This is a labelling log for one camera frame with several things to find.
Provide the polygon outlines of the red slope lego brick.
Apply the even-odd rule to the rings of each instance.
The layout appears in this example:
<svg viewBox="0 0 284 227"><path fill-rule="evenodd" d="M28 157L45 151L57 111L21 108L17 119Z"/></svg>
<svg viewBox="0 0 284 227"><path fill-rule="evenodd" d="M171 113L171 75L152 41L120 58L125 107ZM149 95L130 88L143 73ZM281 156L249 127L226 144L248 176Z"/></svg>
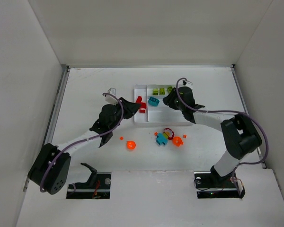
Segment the red slope lego brick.
<svg viewBox="0 0 284 227"><path fill-rule="evenodd" d="M141 96L138 96L138 97L137 97L136 103L137 103L137 104L141 104L141 103L142 103L142 97L141 97Z"/></svg>

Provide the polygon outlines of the green square lego brick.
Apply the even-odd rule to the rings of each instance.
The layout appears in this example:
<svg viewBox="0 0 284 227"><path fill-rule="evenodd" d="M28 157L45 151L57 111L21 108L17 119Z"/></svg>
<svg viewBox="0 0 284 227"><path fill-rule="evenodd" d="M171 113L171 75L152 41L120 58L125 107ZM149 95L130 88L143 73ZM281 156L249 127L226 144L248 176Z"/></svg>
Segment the green square lego brick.
<svg viewBox="0 0 284 227"><path fill-rule="evenodd" d="M159 88L159 95L164 96L165 95L165 88Z"/></svg>

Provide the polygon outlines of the red wedge lego brick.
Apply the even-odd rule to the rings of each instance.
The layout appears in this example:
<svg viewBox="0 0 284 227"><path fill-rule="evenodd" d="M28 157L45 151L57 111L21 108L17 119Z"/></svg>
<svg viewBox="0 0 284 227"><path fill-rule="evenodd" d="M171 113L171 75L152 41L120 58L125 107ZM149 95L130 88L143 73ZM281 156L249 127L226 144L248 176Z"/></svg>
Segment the red wedge lego brick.
<svg viewBox="0 0 284 227"><path fill-rule="evenodd" d="M141 109L146 109L147 108L147 105L146 103L144 102L141 102L141 106L140 106Z"/></svg>

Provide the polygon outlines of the teal rounded lego brick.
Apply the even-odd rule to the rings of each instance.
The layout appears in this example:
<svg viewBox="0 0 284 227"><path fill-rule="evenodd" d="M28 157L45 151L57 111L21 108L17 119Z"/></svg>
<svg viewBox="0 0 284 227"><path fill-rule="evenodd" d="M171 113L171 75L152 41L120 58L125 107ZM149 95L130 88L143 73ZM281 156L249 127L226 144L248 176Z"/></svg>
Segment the teal rounded lego brick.
<svg viewBox="0 0 284 227"><path fill-rule="evenodd" d="M157 99L157 98L155 98L155 97L150 96L150 98L148 99L148 104L149 104L150 106L155 106L155 107L157 107L157 106L159 105L159 103L160 103L159 99Z"/></svg>

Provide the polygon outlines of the small green lego brick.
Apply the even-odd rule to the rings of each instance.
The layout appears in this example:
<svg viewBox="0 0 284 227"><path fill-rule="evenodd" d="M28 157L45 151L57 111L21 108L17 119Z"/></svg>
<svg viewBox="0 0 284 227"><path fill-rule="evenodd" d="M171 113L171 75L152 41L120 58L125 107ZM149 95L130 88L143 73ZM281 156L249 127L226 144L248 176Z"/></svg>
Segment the small green lego brick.
<svg viewBox="0 0 284 227"><path fill-rule="evenodd" d="M158 89L158 88L154 88L154 89L152 90L152 94L153 94L154 96L157 96L157 95L159 94L159 89Z"/></svg>

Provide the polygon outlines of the red flower lego brick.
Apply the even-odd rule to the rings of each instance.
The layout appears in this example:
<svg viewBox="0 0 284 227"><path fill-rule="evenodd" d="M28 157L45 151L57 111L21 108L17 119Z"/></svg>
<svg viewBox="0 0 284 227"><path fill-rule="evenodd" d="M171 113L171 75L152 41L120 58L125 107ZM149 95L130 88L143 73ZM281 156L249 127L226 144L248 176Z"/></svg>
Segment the red flower lego brick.
<svg viewBox="0 0 284 227"><path fill-rule="evenodd" d="M174 132L171 128L165 128L163 130L163 133L166 134L166 136L169 140L173 139L173 137L174 137Z"/></svg>

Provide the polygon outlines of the teal stepped lego brick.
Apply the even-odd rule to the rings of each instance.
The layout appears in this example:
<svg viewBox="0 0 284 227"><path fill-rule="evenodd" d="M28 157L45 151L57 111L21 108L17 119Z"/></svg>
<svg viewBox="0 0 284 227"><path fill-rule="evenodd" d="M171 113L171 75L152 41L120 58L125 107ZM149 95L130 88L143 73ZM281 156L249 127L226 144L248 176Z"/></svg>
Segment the teal stepped lego brick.
<svg viewBox="0 0 284 227"><path fill-rule="evenodd" d="M158 133L158 135L156 137L156 142L159 146L161 146L161 145L165 146L168 143L168 139L165 138L162 133Z"/></svg>

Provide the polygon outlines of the red arch lego brick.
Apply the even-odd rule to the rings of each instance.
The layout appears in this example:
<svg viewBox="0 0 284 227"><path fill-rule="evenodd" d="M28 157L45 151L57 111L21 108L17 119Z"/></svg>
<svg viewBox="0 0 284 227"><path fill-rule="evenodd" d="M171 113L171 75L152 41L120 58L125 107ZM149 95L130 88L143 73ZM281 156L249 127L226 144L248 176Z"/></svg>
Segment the red arch lego brick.
<svg viewBox="0 0 284 227"><path fill-rule="evenodd" d="M139 112L144 114L146 112L146 110L145 109L140 109Z"/></svg>

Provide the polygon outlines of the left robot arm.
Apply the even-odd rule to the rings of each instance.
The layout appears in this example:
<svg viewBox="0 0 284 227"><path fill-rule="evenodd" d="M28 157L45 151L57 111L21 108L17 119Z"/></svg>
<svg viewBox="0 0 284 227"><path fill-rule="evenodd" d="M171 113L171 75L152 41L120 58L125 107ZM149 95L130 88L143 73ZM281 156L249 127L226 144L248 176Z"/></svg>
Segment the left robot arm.
<svg viewBox="0 0 284 227"><path fill-rule="evenodd" d="M116 101L116 104L102 107L98 119L83 135L61 145L47 143L42 146L28 172L28 178L39 186L40 192L56 194L67 182L72 156L86 145L100 148L107 144L122 120L132 118L141 107L140 103L122 97Z"/></svg>

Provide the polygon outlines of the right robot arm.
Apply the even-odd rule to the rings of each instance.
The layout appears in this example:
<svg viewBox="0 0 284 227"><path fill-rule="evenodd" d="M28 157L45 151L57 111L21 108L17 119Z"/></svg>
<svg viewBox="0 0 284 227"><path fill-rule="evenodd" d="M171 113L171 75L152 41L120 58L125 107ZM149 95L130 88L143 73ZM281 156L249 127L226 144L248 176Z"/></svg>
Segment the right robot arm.
<svg viewBox="0 0 284 227"><path fill-rule="evenodd" d="M163 103L174 110L179 110L187 121L205 125L222 133L226 151L210 170L210 178L214 183L230 177L240 161L262 145L258 131L246 114L211 113L204 105L195 102L192 89L189 87L180 87L178 91L173 88L163 98Z"/></svg>

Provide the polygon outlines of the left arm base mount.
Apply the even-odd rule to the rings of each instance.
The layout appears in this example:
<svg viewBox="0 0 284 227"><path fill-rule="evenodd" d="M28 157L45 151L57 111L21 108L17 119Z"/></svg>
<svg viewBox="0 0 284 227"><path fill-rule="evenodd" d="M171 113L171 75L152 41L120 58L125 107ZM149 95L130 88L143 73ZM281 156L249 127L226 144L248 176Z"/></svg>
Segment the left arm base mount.
<svg viewBox="0 0 284 227"><path fill-rule="evenodd" d="M112 173L99 172L87 163L71 168L67 177L69 200L102 200L110 198Z"/></svg>

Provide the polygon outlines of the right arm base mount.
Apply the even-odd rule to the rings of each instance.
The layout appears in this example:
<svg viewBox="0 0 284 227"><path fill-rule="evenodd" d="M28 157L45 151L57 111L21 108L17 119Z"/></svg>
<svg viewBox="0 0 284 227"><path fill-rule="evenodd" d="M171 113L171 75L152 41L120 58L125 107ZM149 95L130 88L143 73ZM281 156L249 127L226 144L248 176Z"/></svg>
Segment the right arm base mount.
<svg viewBox="0 0 284 227"><path fill-rule="evenodd" d="M221 177L212 166L210 172L194 172L194 177L198 199L242 199L246 194L244 184L235 172Z"/></svg>

